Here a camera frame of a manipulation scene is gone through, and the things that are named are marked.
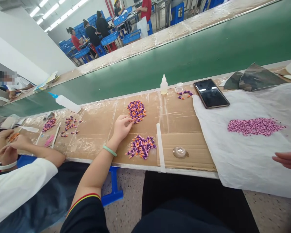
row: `red shirt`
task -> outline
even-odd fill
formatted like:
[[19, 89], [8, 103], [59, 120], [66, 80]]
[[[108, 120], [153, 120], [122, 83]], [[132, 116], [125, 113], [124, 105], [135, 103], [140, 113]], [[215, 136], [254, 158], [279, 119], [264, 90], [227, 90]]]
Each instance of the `red shirt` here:
[[141, 18], [146, 17], [146, 21], [148, 22], [151, 19], [151, 13], [152, 13], [152, 2], [151, 0], [142, 0], [142, 6], [146, 7], [148, 10], [146, 12], [141, 12]]
[[75, 46], [75, 48], [80, 51], [80, 42], [79, 39], [75, 35], [71, 35], [72, 43]]

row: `green bracelet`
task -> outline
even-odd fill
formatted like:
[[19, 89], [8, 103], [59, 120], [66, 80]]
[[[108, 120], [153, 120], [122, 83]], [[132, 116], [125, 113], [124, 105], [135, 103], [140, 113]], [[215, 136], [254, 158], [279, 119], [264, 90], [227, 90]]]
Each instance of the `green bracelet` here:
[[103, 146], [103, 148], [104, 148], [105, 150], [107, 150], [108, 152], [110, 152], [111, 154], [113, 154], [114, 157], [117, 156], [117, 154], [116, 154], [113, 150], [111, 150], [110, 148], [108, 148], [108, 147], [106, 147], [106, 146]]

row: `glue bottle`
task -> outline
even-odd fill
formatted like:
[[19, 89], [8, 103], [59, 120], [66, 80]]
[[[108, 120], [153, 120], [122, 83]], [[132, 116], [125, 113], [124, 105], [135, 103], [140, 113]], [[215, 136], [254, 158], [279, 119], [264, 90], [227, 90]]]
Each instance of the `glue bottle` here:
[[73, 103], [71, 100], [67, 99], [63, 95], [56, 95], [51, 92], [49, 93], [53, 96], [57, 104], [64, 106], [65, 108], [70, 109], [71, 111], [75, 113], [78, 113], [79, 111], [81, 111], [81, 107], [79, 105]]
[[168, 90], [168, 83], [164, 74], [162, 78], [162, 82], [161, 82], [161, 94], [167, 94], [167, 90]]

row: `white shirt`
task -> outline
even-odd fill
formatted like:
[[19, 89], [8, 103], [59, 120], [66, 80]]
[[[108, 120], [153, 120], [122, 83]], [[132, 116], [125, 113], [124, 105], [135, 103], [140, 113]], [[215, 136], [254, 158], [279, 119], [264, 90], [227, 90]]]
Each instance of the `white shirt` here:
[[50, 161], [33, 163], [0, 175], [0, 222], [32, 198], [58, 172]]
[[27, 87], [29, 83], [30, 82], [28, 80], [17, 76], [14, 80], [14, 84], [12, 84], [12, 82], [8, 82], [6, 86], [10, 91], [15, 91]]

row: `hair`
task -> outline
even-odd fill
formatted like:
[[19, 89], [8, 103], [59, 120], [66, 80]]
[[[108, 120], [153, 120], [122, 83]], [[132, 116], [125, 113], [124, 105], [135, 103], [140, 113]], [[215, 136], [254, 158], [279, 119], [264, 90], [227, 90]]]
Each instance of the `hair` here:
[[114, 3], [114, 7], [116, 7], [117, 3], [119, 2], [119, 0], [116, 0]]
[[88, 24], [88, 21], [86, 19], [83, 19], [83, 24], [84, 24], [84, 27], [86, 27], [86, 25]]
[[74, 29], [72, 27], [66, 28], [66, 30], [71, 35], [72, 35], [72, 31], [74, 31]]

